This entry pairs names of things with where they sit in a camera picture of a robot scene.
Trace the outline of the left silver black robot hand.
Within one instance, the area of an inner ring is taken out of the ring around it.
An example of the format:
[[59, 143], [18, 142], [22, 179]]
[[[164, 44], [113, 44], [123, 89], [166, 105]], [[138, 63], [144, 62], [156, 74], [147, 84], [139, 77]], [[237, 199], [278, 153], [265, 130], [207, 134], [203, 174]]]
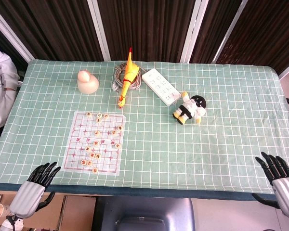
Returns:
[[46, 163], [33, 170], [10, 204], [10, 212], [13, 216], [22, 219], [29, 218], [52, 201], [55, 192], [51, 192], [45, 201], [41, 201], [41, 198], [61, 169], [56, 167], [56, 164], [56, 162]]

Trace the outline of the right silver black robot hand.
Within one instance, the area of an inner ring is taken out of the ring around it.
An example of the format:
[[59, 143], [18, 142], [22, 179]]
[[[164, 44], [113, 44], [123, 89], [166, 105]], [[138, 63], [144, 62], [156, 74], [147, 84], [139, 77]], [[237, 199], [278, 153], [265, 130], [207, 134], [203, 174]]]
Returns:
[[274, 191], [276, 200], [267, 200], [253, 193], [252, 196], [261, 204], [281, 209], [289, 218], [289, 166], [280, 156], [261, 152], [265, 160], [256, 157]]

